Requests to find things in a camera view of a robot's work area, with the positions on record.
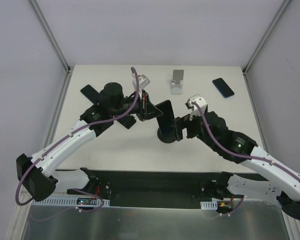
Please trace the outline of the black folding phone stand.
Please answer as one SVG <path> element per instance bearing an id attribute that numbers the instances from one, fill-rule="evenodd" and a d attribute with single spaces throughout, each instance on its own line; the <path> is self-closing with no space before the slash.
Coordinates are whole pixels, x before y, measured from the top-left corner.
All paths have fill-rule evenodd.
<path id="1" fill-rule="evenodd" d="M 128 130 L 137 122 L 135 117 L 132 115 L 126 115 L 117 121 Z"/>

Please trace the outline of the blue edged black phone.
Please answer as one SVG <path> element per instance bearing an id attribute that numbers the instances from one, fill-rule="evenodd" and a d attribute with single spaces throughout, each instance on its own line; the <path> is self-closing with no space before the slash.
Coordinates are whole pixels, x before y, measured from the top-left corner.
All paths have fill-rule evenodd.
<path id="1" fill-rule="evenodd" d="M 234 91 L 223 78 L 214 79 L 212 83 L 224 98 L 229 98 L 235 95 Z"/>

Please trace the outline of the teal edged black phone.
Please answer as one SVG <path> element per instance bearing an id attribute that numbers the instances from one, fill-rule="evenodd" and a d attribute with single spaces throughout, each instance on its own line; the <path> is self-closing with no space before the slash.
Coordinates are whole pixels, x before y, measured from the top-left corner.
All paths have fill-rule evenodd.
<path id="1" fill-rule="evenodd" d="M 99 103 L 100 93 L 95 90 L 90 84 L 84 86 L 80 92 L 94 105 Z"/>

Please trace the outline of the black round base phone stand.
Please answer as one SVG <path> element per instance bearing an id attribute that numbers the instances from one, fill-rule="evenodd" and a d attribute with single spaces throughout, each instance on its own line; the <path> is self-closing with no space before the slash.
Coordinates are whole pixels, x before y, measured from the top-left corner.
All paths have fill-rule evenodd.
<path id="1" fill-rule="evenodd" d="M 176 135 L 173 131 L 163 134 L 161 133 L 160 129 L 157 130 L 157 137 L 162 143 L 165 144 L 171 144 L 177 140 Z"/>

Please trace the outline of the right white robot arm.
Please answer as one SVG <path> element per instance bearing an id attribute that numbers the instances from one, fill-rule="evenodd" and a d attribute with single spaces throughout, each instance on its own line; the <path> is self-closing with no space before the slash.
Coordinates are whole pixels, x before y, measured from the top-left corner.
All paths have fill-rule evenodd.
<path id="1" fill-rule="evenodd" d="M 240 175 L 222 172 L 215 183 L 206 188 L 214 198 L 229 194 L 257 198 L 278 206 L 288 216 L 300 220 L 300 174 L 270 156 L 256 141 L 247 135 L 230 130 L 223 118 L 215 112 L 203 116 L 190 115 L 174 120 L 175 135 L 183 139 L 201 140 L 219 156 L 242 165 L 261 175 L 264 180 L 247 179 Z"/>

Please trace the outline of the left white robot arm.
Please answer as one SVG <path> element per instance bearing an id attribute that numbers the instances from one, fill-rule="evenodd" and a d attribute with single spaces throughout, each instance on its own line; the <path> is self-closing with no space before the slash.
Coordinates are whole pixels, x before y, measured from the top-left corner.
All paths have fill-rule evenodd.
<path id="1" fill-rule="evenodd" d="M 49 197 L 62 183 L 66 183 L 66 190 L 79 189 L 86 195 L 92 194 L 96 188 L 95 177 L 88 175 L 87 170 L 69 171 L 63 176 L 57 176 L 55 170 L 76 150 L 110 128 L 114 121 L 129 115 L 136 115 L 140 121 L 163 115 L 151 103 L 145 90 L 124 96 L 123 88 L 117 82 L 107 83 L 100 92 L 86 85 L 81 93 L 92 102 L 92 106 L 71 129 L 45 149 L 32 156 L 23 153 L 16 159 L 19 185 L 37 202 Z"/>

